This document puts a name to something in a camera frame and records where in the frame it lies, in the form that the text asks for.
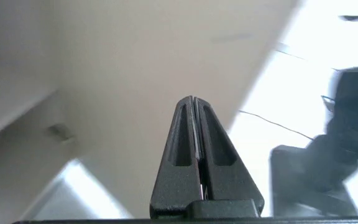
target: black base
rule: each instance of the black base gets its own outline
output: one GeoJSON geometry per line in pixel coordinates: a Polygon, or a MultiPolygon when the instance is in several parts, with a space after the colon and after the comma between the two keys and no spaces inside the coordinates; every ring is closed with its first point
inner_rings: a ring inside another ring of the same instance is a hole
{"type": "Polygon", "coordinates": [[[301,154],[306,149],[278,146],[270,156],[275,217],[354,216],[357,210],[342,183],[324,192],[306,184],[301,154]]]}

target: white wall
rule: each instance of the white wall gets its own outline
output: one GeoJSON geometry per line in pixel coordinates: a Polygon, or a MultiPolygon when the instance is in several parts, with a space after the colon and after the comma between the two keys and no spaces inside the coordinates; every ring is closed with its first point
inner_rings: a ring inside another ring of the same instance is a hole
{"type": "Polygon", "coordinates": [[[0,133],[0,223],[18,221],[72,157],[70,145],[48,135],[60,122],[55,95],[0,133]]]}
{"type": "Polygon", "coordinates": [[[295,0],[53,1],[69,127],[90,171],[135,217],[149,200],[176,102],[229,127],[295,0]]]}

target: cord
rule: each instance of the cord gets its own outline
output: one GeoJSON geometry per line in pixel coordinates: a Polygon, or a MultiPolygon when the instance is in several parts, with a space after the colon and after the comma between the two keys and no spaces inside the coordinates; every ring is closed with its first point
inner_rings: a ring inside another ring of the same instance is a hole
{"type": "Polygon", "coordinates": [[[309,136],[307,136],[307,135],[305,135],[305,134],[302,134],[302,133],[300,133],[299,131],[295,131],[295,130],[289,129],[289,128],[287,128],[287,127],[282,126],[281,124],[277,124],[277,123],[274,123],[273,121],[269,121],[269,120],[267,120],[267,119],[265,119],[265,118],[263,118],[263,117],[261,117],[261,116],[259,116],[259,115],[257,115],[257,114],[253,114],[253,113],[246,112],[246,111],[243,111],[243,110],[239,110],[239,112],[240,112],[240,113],[249,114],[249,115],[252,115],[252,116],[255,116],[255,117],[258,117],[258,118],[260,118],[260,119],[262,119],[262,120],[264,120],[264,121],[269,122],[270,124],[275,124],[275,125],[277,125],[277,126],[279,126],[279,127],[282,127],[282,128],[287,129],[287,130],[289,130],[289,131],[292,131],[293,133],[300,134],[300,135],[302,135],[302,136],[305,137],[305,138],[308,138],[308,139],[310,139],[310,140],[313,140],[313,138],[311,138],[311,137],[309,137],[309,136]]]}

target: black cable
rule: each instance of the black cable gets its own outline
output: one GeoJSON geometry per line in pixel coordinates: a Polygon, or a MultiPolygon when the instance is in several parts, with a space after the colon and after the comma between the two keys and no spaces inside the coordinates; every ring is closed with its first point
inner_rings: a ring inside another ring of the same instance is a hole
{"type": "Polygon", "coordinates": [[[258,118],[260,118],[260,119],[262,119],[262,120],[264,120],[264,121],[269,122],[270,124],[275,124],[275,125],[277,125],[277,126],[279,126],[279,127],[282,127],[282,128],[284,128],[284,129],[287,129],[287,130],[292,131],[292,132],[294,132],[294,133],[300,134],[300,135],[302,135],[303,137],[306,137],[306,138],[308,138],[308,139],[310,139],[310,140],[313,140],[313,138],[311,138],[311,137],[309,137],[309,136],[307,136],[307,135],[305,135],[305,134],[302,134],[302,133],[300,133],[299,131],[295,131],[295,130],[289,129],[289,128],[287,128],[287,127],[282,126],[281,124],[277,124],[277,123],[274,123],[273,121],[269,121],[269,120],[267,120],[267,119],[265,119],[265,118],[263,118],[263,117],[261,117],[261,116],[259,116],[259,115],[257,115],[257,114],[253,114],[253,113],[246,112],[246,111],[242,111],[242,110],[239,110],[239,112],[240,112],[240,113],[249,114],[249,115],[252,115],[252,116],[256,116],[256,117],[258,117],[258,118]]]}

